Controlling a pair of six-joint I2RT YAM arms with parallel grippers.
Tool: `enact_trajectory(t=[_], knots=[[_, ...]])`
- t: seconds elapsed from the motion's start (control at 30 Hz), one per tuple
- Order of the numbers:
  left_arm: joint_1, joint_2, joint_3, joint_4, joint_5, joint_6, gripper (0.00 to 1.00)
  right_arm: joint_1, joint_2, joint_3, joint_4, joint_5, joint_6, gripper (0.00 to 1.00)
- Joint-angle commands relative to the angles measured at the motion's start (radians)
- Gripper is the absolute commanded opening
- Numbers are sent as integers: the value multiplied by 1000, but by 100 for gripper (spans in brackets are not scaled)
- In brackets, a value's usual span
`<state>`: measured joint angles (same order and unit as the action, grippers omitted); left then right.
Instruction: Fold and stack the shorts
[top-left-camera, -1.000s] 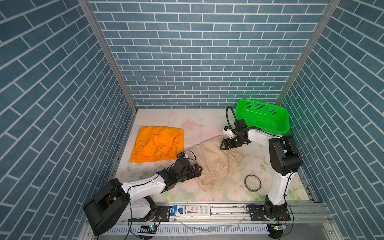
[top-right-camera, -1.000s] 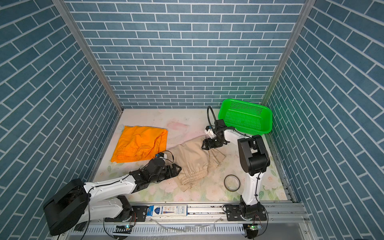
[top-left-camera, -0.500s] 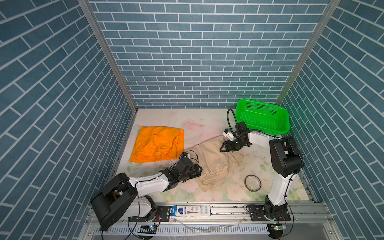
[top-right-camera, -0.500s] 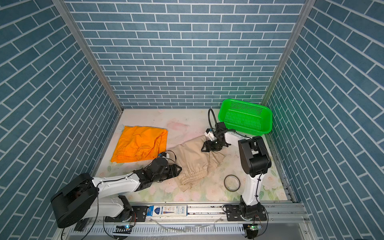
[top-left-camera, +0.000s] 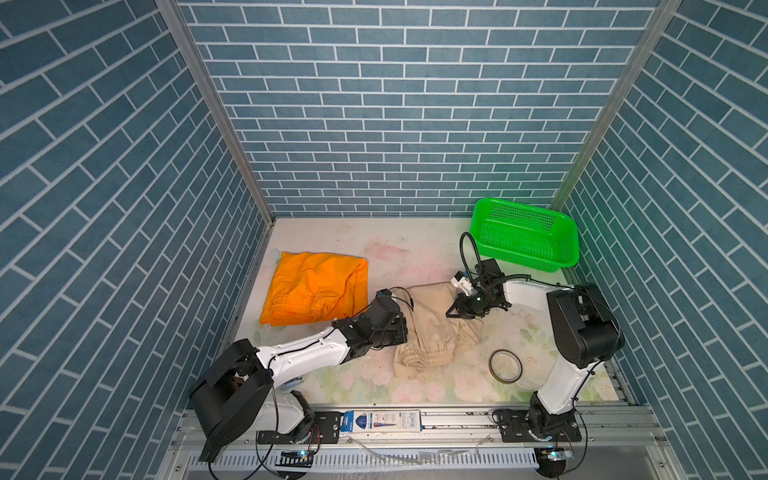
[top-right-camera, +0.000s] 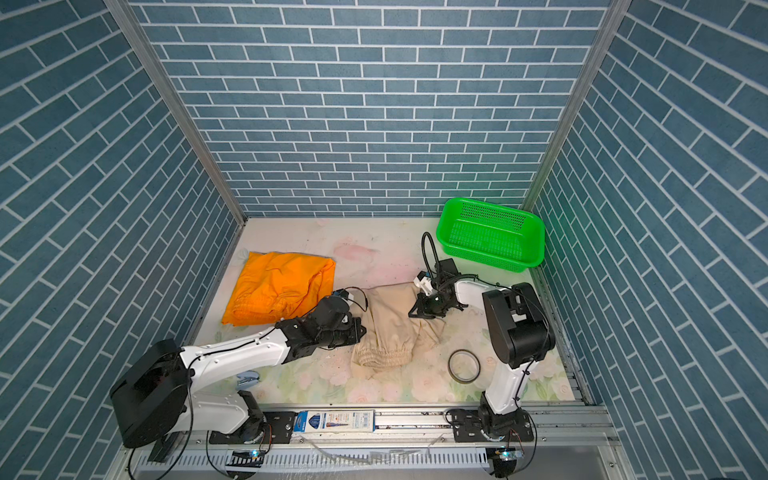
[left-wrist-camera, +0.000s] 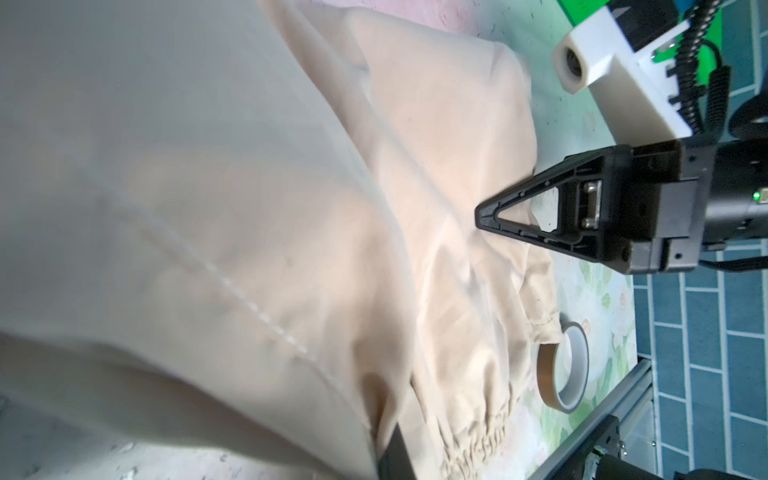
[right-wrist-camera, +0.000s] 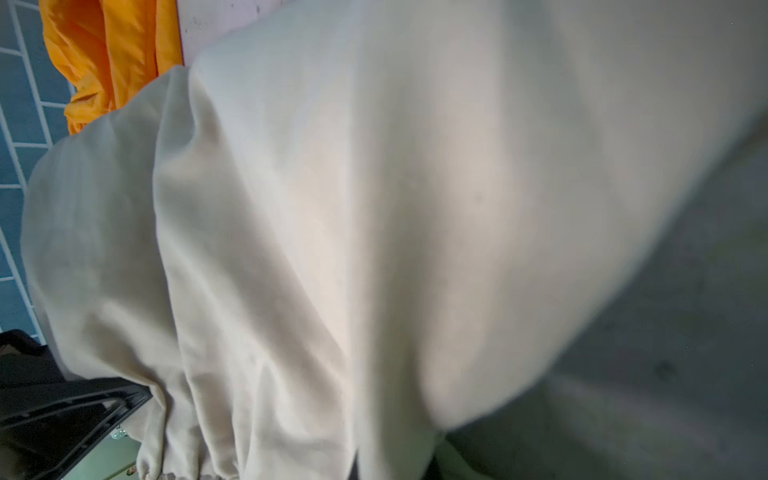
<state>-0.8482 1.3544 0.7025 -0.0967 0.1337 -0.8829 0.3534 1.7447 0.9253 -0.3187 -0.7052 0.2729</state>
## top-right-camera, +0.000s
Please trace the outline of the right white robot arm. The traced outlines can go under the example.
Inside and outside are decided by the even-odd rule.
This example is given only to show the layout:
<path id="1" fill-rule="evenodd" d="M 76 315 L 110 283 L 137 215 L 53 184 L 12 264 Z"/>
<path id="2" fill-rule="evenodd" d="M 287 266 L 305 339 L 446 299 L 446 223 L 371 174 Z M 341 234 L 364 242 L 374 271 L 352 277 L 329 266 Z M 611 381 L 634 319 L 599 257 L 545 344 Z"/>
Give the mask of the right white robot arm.
<path id="1" fill-rule="evenodd" d="M 450 309 L 481 309 L 499 365 L 478 408 L 481 431 L 490 438 L 532 435 L 521 400 L 529 376 L 556 346 L 555 335 L 533 286 L 503 286 L 461 274 L 452 260 L 440 261 L 414 279 L 417 300 L 411 318 L 436 319 Z"/>

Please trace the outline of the green plastic basket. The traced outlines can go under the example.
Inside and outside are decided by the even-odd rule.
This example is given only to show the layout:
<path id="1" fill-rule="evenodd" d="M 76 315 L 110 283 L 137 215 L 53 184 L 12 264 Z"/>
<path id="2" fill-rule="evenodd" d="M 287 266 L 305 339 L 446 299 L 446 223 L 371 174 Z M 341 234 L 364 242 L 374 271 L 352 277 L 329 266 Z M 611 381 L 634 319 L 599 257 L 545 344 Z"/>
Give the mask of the green plastic basket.
<path id="1" fill-rule="evenodd" d="M 448 200 L 436 235 L 448 255 L 516 273 L 545 258 L 546 231 L 538 216 L 478 200 Z"/>

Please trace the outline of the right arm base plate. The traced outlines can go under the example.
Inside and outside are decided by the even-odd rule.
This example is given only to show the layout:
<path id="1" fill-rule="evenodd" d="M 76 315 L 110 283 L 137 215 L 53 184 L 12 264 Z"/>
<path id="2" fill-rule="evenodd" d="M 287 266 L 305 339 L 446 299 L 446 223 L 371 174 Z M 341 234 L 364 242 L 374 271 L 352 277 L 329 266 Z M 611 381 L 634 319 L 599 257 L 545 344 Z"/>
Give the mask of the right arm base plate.
<path id="1" fill-rule="evenodd" d="M 528 413 L 519 409 L 497 415 L 485 407 L 479 410 L 452 408 L 444 413 L 457 443 L 531 442 L 535 434 Z"/>

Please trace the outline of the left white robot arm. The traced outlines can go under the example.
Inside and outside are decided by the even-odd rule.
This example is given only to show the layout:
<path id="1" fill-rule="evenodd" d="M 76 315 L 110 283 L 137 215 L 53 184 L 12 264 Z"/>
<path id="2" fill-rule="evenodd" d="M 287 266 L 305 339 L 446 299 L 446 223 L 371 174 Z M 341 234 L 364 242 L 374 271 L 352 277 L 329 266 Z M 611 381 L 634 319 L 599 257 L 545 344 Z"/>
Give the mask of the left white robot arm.
<path id="1" fill-rule="evenodd" d="M 240 444 L 260 442 L 267 434 L 267 420 L 250 392 L 219 397 L 205 393 L 205 388 L 247 371 L 309 357 L 318 348 L 356 345 L 365 334 L 349 302 L 331 295 L 302 317 L 280 320 L 246 337 L 202 346 L 159 341 L 110 390 L 122 443 L 138 449 L 180 431 L 217 432 Z"/>

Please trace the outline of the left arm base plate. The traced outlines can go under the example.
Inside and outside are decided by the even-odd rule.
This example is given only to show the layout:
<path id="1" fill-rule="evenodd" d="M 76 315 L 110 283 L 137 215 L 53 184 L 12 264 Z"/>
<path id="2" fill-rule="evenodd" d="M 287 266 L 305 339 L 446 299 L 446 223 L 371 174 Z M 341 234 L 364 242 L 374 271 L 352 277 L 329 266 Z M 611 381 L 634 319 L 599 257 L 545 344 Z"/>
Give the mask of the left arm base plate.
<path id="1" fill-rule="evenodd" d="M 292 411 L 265 412 L 259 419 L 248 418 L 233 433 L 210 432 L 208 441 L 214 445 L 288 444 L 296 416 Z"/>

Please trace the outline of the beige shorts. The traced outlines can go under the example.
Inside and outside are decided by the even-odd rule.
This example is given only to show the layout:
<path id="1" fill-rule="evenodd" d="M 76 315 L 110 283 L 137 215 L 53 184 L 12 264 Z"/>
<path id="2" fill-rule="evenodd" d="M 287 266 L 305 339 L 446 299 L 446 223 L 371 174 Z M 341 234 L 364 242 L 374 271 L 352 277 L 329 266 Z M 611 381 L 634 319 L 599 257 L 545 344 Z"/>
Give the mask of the beige shorts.
<path id="1" fill-rule="evenodd" d="M 445 329 L 441 318 L 409 315 L 419 290 L 411 283 L 379 286 L 363 291 L 363 306 L 351 307 L 366 329 L 351 354 L 352 375 L 374 375 L 409 364 L 415 356 L 440 344 Z"/>

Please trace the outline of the orange shorts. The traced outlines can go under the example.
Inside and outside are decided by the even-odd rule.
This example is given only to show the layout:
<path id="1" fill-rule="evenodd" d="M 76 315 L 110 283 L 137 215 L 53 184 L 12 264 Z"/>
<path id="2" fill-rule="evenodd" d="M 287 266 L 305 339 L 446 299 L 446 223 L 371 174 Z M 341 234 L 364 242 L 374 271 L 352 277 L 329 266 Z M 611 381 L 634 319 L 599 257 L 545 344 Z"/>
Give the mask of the orange shorts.
<path id="1" fill-rule="evenodd" d="M 336 262 L 300 253 L 248 255 L 222 317 L 233 326 L 301 317 L 333 291 Z"/>

